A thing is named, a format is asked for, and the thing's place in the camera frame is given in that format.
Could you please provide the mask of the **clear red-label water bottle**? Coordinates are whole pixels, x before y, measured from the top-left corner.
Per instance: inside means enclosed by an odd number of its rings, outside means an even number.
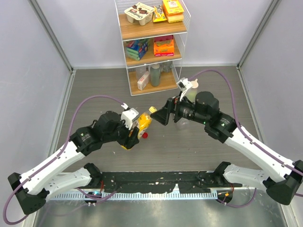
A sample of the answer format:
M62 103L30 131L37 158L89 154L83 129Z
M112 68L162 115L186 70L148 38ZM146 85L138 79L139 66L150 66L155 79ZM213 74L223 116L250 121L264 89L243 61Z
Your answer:
M140 131L139 133L138 133L138 139L140 139L143 135L144 135L144 131Z

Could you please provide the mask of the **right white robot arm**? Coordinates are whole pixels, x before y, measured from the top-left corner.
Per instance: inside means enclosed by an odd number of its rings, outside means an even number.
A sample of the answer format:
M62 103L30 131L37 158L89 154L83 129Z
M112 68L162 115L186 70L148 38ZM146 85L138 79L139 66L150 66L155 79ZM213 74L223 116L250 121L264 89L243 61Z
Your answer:
M261 168L255 170L222 162L215 170L216 185L247 185L265 191L280 204L291 203L303 182L302 160L292 161L256 139L233 117L220 111L219 101L212 93L199 92L193 103L182 96L169 98L151 117L167 125L171 114L174 115L174 122L184 118L203 124L211 138L238 150Z

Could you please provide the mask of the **red bottle cap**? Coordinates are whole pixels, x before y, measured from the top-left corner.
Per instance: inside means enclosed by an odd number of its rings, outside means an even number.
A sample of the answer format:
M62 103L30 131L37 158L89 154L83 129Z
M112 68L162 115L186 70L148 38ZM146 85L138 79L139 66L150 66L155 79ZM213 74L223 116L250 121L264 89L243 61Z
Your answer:
M146 139L148 137L148 133L144 133L143 135L142 135L142 138L144 138L144 139Z

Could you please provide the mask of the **yellow honey pomelo drink bottle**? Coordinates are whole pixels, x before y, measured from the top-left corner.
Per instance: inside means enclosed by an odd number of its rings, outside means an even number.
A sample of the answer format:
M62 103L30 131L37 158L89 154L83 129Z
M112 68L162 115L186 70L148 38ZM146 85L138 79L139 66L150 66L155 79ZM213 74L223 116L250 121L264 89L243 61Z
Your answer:
M157 109L154 106L151 106L147 112L144 112L143 114L141 114L137 117L137 119L133 122L132 129L134 127L137 127L137 128L139 128L139 132L140 131L146 132L146 130L149 128L149 126L152 122L151 114L156 111L157 111Z

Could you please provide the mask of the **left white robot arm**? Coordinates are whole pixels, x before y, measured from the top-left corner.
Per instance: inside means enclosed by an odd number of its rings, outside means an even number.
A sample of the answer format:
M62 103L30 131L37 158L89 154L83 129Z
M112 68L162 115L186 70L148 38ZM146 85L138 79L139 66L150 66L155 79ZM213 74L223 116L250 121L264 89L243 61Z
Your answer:
M139 129L133 127L138 115L133 108L121 114L107 111L91 125L78 128L68 137L66 144L32 170L23 174L12 173L8 181L24 214L36 212L52 197L65 191L85 186L97 188L102 173L93 163L64 176L59 173L105 143L117 142L126 149L138 144Z

